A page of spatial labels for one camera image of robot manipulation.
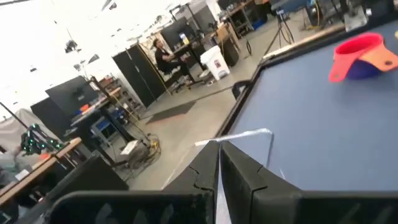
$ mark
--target gray floor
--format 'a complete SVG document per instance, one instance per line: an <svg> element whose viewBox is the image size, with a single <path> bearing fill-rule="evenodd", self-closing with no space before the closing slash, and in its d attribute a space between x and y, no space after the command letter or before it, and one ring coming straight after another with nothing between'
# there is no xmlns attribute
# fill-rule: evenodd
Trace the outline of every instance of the gray floor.
<svg viewBox="0 0 398 224"><path fill-rule="evenodd" d="M291 17L292 20L288 21L288 25L295 41L315 33L315 31L300 31L303 24L301 13L291 15ZM193 144L203 139L212 138L234 105L231 90L226 88L231 87L237 81L252 77L261 57L277 32L277 28L276 20L271 19L266 25L246 36L251 44L251 56L248 56L245 40L241 40L241 46L244 50L240 52L239 62L231 68L231 75L221 79L212 86L197 86L191 90L183 90L173 96L164 94L148 108L144 114L147 118L142 120L139 126L145 132L154 133L159 136L162 154L137 177L128 180L131 189L163 189L189 165L200 150L200 148L194 147ZM282 39L282 46L285 45L286 43ZM279 40L277 39L271 51L278 48ZM195 72L199 73L200 71L197 71L197 69L192 71L194 75ZM151 114L187 103L217 91L221 92L198 100L185 116L145 125L150 119ZM123 142L120 139L114 142L113 145L116 152L119 152L117 146L121 146L122 144ZM119 172L123 178L129 175L126 171Z"/></svg>

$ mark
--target tripod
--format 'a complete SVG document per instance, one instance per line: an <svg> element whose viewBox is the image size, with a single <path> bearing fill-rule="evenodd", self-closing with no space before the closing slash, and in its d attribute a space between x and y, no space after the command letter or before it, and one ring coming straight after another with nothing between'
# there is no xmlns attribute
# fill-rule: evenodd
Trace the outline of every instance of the tripod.
<svg viewBox="0 0 398 224"><path fill-rule="evenodd" d="M279 36L279 47L282 47L282 41L281 41L281 36L284 38L284 40L288 43L288 44L293 44L294 43L294 38L293 38L293 34L290 31L290 28L288 27L286 20L289 19L288 16L286 16L283 12L283 10L278 10L277 11L277 19L278 19L278 30L275 33L274 37L271 40L271 43L268 45L266 52L264 53L264 55L267 55L268 52L270 51L272 45L274 44L276 38ZM282 30L282 28L285 26L286 30L287 30L287 38Z"/></svg>

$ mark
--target blue table surface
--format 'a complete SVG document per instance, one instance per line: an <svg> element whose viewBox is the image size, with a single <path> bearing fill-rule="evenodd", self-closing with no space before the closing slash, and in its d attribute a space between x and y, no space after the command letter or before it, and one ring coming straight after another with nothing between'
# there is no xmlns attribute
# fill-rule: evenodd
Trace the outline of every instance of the blue table surface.
<svg viewBox="0 0 398 224"><path fill-rule="evenodd" d="M397 29L395 21L370 32L398 54ZM398 190L398 69L330 83L338 44L262 71L230 133L274 132L268 169L302 190ZM268 159L267 143L232 143Z"/></svg>

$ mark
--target white trash bin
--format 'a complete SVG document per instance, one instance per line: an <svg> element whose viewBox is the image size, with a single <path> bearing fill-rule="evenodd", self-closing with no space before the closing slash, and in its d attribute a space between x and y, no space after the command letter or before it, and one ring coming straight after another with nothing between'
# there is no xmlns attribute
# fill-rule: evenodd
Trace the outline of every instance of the white trash bin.
<svg viewBox="0 0 398 224"><path fill-rule="evenodd" d="M200 62L207 65L217 81L231 73L218 46L214 46L203 53L200 56Z"/></svg>

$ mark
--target black floor mat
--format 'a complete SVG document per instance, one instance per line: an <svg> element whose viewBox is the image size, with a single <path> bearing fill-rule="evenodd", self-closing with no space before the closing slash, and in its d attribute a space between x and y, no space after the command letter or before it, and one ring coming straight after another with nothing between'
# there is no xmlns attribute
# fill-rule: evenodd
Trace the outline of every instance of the black floor mat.
<svg viewBox="0 0 398 224"><path fill-rule="evenodd" d="M178 116L178 115L181 115L181 114L186 114L192 108L192 106L195 105L195 103L196 103L196 101L191 101L189 103L185 103L185 104L182 104L180 106L176 106L176 107L167 109L165 111L156 113L147 122L147 124L153 123L153 122L156 122L156 121L161 121L163 119L171 118L171 117Z"/></svg>

